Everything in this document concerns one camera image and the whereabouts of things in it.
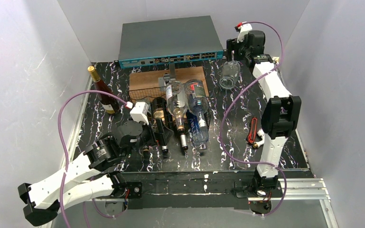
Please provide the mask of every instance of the bottle label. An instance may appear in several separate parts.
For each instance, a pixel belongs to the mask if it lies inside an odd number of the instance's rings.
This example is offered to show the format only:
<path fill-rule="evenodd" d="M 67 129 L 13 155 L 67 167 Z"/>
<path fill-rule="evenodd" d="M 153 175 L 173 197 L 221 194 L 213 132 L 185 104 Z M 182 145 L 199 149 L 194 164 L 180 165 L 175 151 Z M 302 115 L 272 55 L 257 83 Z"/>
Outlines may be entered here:
<path fill-rule="evenodd" d="M 203 88 L 203 85 L 201 85 L 199 83 L 191 84 L 191 90 L 195 93 L 196 97 L 206 96 L 205 88 Z"/>
<path fill-rule="evenodd" d="M 108 112 L 108 113 L 115 113 L 114 109 L 112 108 L 112 106 L 110 104 L 102 104 L 103 108 Z"/>
<path fill-rule="evenodd" d="M 166 88 L 166 100 L 172 97 L 172 85 L 168 85 Z"/>

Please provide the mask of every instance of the wire rack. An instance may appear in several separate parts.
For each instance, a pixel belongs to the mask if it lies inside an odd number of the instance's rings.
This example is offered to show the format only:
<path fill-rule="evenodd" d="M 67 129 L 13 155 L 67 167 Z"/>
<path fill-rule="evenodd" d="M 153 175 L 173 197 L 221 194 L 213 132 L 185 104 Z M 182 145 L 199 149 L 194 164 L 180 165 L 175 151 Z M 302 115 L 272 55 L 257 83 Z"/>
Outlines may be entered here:
<path fill-rule="evenodd" d="M 166 88 L 165 87 L 155 87 L 155 88 L 147 88 L 147 89 L 137 89 L 129 91 L 129 98 L 132 103 L 136 103 L 138 101 L 144 101 L 146 103 L 151 103 L 154 98 L 162 97 L 166 98 Z"/>

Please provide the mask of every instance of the red and black tool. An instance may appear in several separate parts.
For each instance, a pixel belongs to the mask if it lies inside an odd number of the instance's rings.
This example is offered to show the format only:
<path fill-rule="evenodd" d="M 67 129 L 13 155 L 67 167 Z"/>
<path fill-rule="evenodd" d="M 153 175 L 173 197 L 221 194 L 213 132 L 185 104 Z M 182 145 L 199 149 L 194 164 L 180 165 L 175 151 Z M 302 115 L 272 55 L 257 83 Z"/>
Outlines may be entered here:
<path fill-rule="evenodd" d="M 258 125 L 258 118 L 253 117 L 251 120 L 251 127 L 249 129 L 248 136 L 246 137 L 246 141 L 251 145 L 255 142 L 256 139 L 257 125 Z"/>

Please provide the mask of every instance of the marble surface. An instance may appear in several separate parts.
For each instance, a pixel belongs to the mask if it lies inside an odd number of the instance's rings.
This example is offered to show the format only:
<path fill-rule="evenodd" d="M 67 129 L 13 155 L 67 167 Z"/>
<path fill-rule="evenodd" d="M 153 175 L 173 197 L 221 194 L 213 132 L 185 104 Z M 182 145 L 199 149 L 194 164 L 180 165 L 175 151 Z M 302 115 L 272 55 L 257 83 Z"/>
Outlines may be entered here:
<path fill-rule="evenodd" d="M 153 147 L 149 154 L 133 152 L 126 157 L 121 164 L 114 167 L 115 170 L 123 172 L 135 171 L 228 171 L 228 170 L 247 170 L 253 171 L 254 165 L 236 163 L 226 155 L 221 149 L 221 142 L 218 137 L 220 123 L 225 109 L 231 104 L 239 92 L 245 88 L 254 77 L 249 69 L 241 67 L 240 78 L 235 89 L 225 91 L 218 86 L 221 66 L 225 60 L 207 60 L 190 63 L 176 64 L 176 68 L 203 66 L 205 78 L 209 90 L 209 102 L 211 109 L 211 122 L 209 128 L 208 151 L 200 156 L 199 153 L 189 146 L 185 154 L 180 149 L 179 140 L 173 137 L 168 144 L 169 155 L 163 158 L 161 148 Z M 144 66 L 139 68 L 117 69 L 115 64 L 98 63 L 97 71 L 102 79 L 124 100 L 129 100 L 129 74 L 151 70 L 167 69 L 168 65 Z M 258 128 L 263 110 L 266 107 L 266 100 L 259 84 L 250 88 L 242 98 L 234 105 L 223 128 L 223 143 L 234 157 L 244 161 L 259 161 L 262 147 L 253 149 L 245 141 L 249 131 L 252 117 L 258 118 Z M 129 111 L 122 106 L 121 113 L 111 116 L 108 115 L 99 104 L 95 94 L 89 95 L 85 110 L 83 123 L 80 129 L 75 156 L 94 143 L 102 134 L 113 131 L 129 118 Z M 291 135 L 280 158 L 280 167 L 284 169 L 307 168 L 300 143 L 295 133 Z"/>

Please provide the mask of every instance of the clear glass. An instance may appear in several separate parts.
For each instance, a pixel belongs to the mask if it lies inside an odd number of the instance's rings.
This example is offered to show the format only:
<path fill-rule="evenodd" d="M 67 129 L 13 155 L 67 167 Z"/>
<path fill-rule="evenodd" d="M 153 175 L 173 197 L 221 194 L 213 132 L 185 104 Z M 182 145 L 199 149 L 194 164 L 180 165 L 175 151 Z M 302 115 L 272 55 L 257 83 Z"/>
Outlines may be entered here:
<path fill-rule="evenodd" d="M 209 101 L 206 97 L 203 82 L 198 79 L 191 79 L 185 82 L 184 90 L 187 95 L 189 111 L 197 116 L 199 128 L 207 131 L 205 112 L 209 109 Z"/>
<path fill-rule="evenodd" d="M 223 89 L 233 89 L 240 75 L 240 63 L 237 61 L 225 62 L 221 69 L 221 78 L 219 81 Z"/>
<path fill-rule="evenodd" d="M 184 131 L 184 115 L 188 110 L 187 96 L 182 84 L 173 81 L 166 87 L 167 110 L 175 118 L 177 130 Z"/>

